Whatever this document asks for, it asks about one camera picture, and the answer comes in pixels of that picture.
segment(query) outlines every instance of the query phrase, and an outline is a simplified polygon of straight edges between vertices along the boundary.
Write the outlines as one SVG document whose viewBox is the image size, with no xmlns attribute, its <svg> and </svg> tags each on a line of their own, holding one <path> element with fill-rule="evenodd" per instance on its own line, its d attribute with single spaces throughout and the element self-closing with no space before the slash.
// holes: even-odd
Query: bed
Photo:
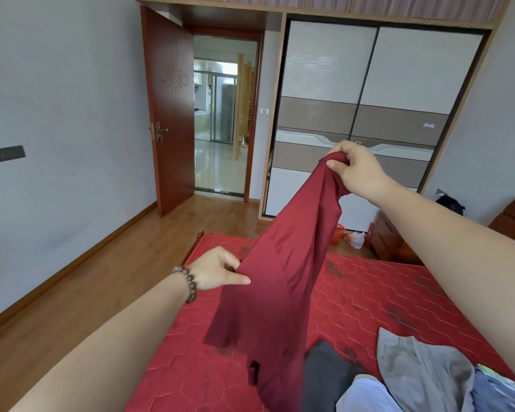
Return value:
<svg viewBox="0 0 515 412">
<path fill-rule="evenodd" d="M 252 244 L 208 233 L 186 262 L 218 245 L 243 259 Z M 194 303 L 182 308 L 126 411 L 265 410 L 247 383 L 245 356 L 201 344 L 220 294 L 221 289 L 199 292 Z M 381 379 L 376 361 L 379 327 L 425 343 L 454 346 L 472 363 L 515 380 L 425 267 L 328 253 L 311 295 L 308 347 L 325 339 L 345 360 Z"/>
</svg>

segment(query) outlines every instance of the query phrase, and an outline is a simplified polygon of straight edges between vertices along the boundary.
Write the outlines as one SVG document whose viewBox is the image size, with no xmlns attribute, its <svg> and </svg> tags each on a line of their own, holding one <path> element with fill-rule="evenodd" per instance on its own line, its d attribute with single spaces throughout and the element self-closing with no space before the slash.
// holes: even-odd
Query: red shirt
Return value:
<svg viewBox="0 0 515 412">
<path fill-rule="evenodd" d="M 247 286 L 225 286 L 204 342 L 247 354 L 249 382 L 271 412 L 299 411 L 311 291 L 349 191 L 322 158 L 255 242 L 237 272 Z"/>
</svg>

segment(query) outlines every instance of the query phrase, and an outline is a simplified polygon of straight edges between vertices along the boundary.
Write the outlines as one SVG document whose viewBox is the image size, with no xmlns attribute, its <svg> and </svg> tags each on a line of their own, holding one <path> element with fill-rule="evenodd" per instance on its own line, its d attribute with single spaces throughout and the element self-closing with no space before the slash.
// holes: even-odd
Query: plastic bag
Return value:
<svg viewBox="0 0 515 412">
<path fill-rule="evenodd" d="M 348 237 L 350 239 L 349 242 L 351 243 L 351 247 L 354 247 L 356 249 L 362 248 L 364 244 L 365 235 L 366 233 L 359 233 L 357 231 L 352 232 Z"/>
</svg>

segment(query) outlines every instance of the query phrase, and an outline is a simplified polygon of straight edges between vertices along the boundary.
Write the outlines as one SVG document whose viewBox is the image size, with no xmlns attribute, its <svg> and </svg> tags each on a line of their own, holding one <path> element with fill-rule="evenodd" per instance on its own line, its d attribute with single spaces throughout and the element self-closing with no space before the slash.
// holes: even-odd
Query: wooden floor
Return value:
<svg viewBox="0 0 515 412">
<path fill-rule="evenodd" d="M 70 350 L 182 262 L 199 230 L 256 238 L 258 205 L 193 196 L 164 218 L 153 210 L 0 328 L 0 412 Z M 372 257 L 343 241 L 331 251 Z"/>
</svg>

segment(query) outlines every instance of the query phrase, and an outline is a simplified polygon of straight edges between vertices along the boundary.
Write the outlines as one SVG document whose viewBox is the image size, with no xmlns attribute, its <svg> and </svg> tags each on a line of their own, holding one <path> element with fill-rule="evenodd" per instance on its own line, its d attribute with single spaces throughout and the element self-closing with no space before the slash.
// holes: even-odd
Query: wooden bead bracelet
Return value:
<svg viewBox="0 0 515 412">
<path fill-rule="evenodd" d="M 189 299 L 187 299 L 186 303 L 190 304 L 197 298 L 197 284 L 193 282 L 194 276 L 189 274 L 189 269 L 185 266 L 176 266 L 172 269 L 172 273 L 178 272 L 183 273 L 187 278 L 187 282 L 189 282 Z"/>
</svg>

